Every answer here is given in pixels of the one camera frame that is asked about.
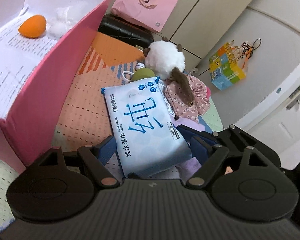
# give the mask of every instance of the wet wipes package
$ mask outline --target wet wipes package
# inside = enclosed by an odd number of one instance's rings
[[[192,157],[172,125],[158,81],[147,78],[103,89],[125,176],[148,177]]]

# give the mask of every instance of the blue chinese character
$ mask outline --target blue chinese character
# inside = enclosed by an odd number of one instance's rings
[[[150,106],[150,107],[148,107],[148,108],[145,108],[145,103],[133,105],[133,107],[142,106],[142,109],[136,110],[136,111],[134,111],[134,112],[131,112],[130,105],[127,104],[126,107],[129,109],[129,113],[124,113],[123,115],[131,115],[131,119],[132,119],[133,122],[135,121],[134,118],[133,118],[133,114],[140,113],[140,112],[144,112],[144,115],[142,115],[142,116],[137,116],[137,119],[140,119],[140,118],[143,118],[143,117],[148,117],[149,115],[147,114],[146,111],[156,107],[156,104],[155,104],[155,101],[154,101],[153,98],[149,98],[149,99],[147,99],[146,101],[148,101],[148,100],[151,100],[151,101],[152,101],[152,103],[153,103],[152,106]]]
[[[159,125],[160,128],[163,127],[163,125],[162,125],[161,123],[159,123],[159,121],[158,121],[157,119],[155,119],[154,117],[153,117],[153,119],[154,119],[155,122]],[[141,123],[137,123],[137,122],[135,123],[135,125],[136,125],[136,126],[140,126],[142,130],[138,130],[138,129],[136,129],[136,128],[132,128],[131,126],[129,126],[128,130],[131,130],[131,131],[138,131],[138,132],[141,132],[141,133],[145,134],[145,133],[146,133],[146,130],[144,129],[144,127],[150,128],[151,130],[154,129],[154,126],[150,123],[150,121],[149,121],[149,120],[147,120],[147,121],[148,121],[148,123],[149,123],[150,126],[147,126],[147,125],[144,125],[144,124],[141,124]]]

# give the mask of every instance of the brown plush tail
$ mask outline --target brown plush tail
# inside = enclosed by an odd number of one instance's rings
[[[171,76],[179,84],[181,87],[182,92],[184,93],[185,97],[180,97],[181,100],[188,106],[194,103],[194,95],[189,85],[189,81],[187,77],[181,73],[181,71],[175,67],[171,71]]]

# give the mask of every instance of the green ball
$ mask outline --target green ball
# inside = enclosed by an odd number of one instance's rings
[[[155,77],[154,72],[150,68],[140,68],[133,74],[131,81],[133,82],[150,77]]]

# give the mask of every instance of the white paper sheet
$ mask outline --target white paper sheet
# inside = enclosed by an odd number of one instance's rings
[[[18,29],[21,24],[31,16],[33,16],[33,14],[26,12],[24,15],[16,17],[0,28],[0,45],[25,52],[37,59],[39,63],[58,41],[50,39],[45,35],[38,39],[22,37]]]
[[[0,118],[6,118],[32,71],[58,42],[47,36],[22,37],[18,29],[31,16],[25,13],[0,28]]]

